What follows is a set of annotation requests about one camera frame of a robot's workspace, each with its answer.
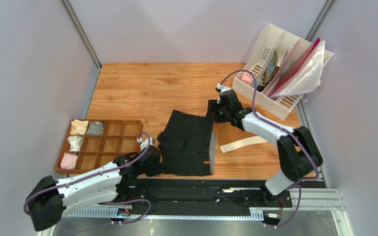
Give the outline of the black striped underwear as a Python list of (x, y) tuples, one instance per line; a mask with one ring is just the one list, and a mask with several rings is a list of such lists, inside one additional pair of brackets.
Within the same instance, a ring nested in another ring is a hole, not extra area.
[(164, 173), (176, 176), (209, 176), (213, 122), (206, 117), (173, 110), (157, 140)]

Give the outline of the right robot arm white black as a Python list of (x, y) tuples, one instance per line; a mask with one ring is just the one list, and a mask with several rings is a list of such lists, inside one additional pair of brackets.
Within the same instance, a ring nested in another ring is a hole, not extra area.
[(304, 126), (293, 128), (261, 115), (251, 107), (244, 108), (236, 92), (217, 84), (219, 97), (208, 101), (206, 117), (216, 123), (232, 126), (255, 134), (278, 149), (280, 169), (268, 179), (261, 190), (267, 198), (276, 197), (316, 171), (323, 158), (310, 130)]

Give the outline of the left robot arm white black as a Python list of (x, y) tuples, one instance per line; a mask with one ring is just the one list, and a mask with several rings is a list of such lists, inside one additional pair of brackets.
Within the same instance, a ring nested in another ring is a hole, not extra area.
[(96, 204), (130, 206), (137, 202), (129, 182), (140, 175), (149, 177), (163, 172), (155, 139), (138, 137), (137, 142), (139, 152), (118, 156), (95, 170), (58, 180), (52, 176), (42, 178), (23, 206), (34, 230), (46, 230), (72, 212)]

